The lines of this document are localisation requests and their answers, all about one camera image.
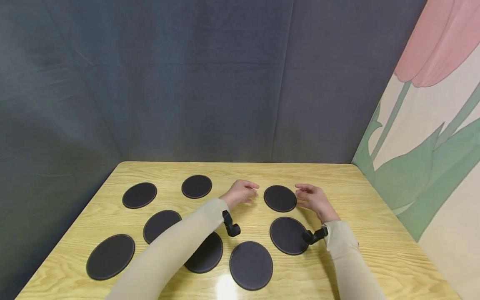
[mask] painted wall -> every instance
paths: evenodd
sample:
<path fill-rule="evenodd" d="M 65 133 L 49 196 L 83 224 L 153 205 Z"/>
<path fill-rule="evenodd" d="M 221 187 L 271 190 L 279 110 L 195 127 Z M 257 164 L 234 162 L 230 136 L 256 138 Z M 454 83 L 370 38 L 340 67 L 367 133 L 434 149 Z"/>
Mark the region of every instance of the painted wall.
<path fill-rule="evenodd" d="M 353 159 L 457 293 L 480 295 L 480 1 L 430 0 Z"/>

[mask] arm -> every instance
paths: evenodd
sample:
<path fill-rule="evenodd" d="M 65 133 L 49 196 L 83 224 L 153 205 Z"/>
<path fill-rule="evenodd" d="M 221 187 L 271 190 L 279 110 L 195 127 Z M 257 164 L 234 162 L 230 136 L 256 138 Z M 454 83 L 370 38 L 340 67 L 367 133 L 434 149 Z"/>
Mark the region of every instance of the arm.
<path fill-rule="evenodd" d="M 313 210 L 328 228 L 327 250 L 335 266 L 338 292 L 342 300 L 383 300 L 385 295 L 359 251 L 350 226 L 342 220 L 324 191 L 311 184 L 296 184 L 298 206 Z"/>
<path fill-rule="evenodd" d="M 326 222 L 327 250 L 335 266 L 338 291 L 342 300 L 383 300 L 385 295 L 365 264 L 359 244 L 350 226 L 344 221 Z"/>
<path fill-rule="evenodd" d="M 123 273 L 107 300 L 157 300 L 165 285 L 230 211 L 256 195 L 258 185 L 237 180 L 220 198 L 214 198 L 186 219 L 159 235 Z"/>

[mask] left hand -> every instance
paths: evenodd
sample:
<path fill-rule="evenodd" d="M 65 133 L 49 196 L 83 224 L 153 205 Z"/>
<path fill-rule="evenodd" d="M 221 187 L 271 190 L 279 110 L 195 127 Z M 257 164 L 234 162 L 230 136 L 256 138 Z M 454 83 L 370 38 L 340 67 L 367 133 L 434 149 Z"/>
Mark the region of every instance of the left hand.
<path fill-rule="evenodd" d="M 220 199 L 225 201 L 228 208 L 232 210 L 239 203 L 249 203 L 253 198 L 257 196 L 257 190 L 260 186 L 248 180 L 235 181 L 228 192 L 220 196 Z"/>

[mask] wall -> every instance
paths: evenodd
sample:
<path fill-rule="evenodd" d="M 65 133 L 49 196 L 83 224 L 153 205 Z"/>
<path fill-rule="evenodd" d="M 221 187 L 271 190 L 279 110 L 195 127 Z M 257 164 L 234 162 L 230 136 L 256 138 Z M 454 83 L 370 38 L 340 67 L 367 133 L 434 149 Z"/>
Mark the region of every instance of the wall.
<path fill-rule="evenodd" d="M 351 162 L 424 5 L 45 3 L 124 160 L 325 163 Z"/>
<path fill-rule="evenodd" d="M 480 295 L 480 1 L 429 1 L 356 164 L 459 295 Z"/>
<path fill-rule="evenodd" d="M 120 161 L 39 1 L 0 1 L 0 298 L 11 299 Z"/>

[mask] black clip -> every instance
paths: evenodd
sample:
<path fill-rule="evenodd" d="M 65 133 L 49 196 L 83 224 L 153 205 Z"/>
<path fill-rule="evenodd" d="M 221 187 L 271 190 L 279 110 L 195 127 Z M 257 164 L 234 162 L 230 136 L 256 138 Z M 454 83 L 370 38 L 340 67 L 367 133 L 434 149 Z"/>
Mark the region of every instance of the black clip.
<path fill-rule="evenodd" d="M 303 240 L 309 244 L 313 245 L 319 240 L 323 239 L 328 235 L 328 229 L 326 226 L 322 226 L 319 230 L 317 230 L 315 233 L 312 233 L 310 230 L 307 230 L 301 234 L 301 237 Z"/>
<path fill-rule="evenodd" d="M 227 233 L 231 237 L 235 237 L 240 234 L 240 226 L 238 224 L 234 224 L 232 217 L 228 213 L 227 210 L 224 210 L 222 212 L 223 216 L 223 223 L 225 224 L 225 227 L 227 228 Z"/>

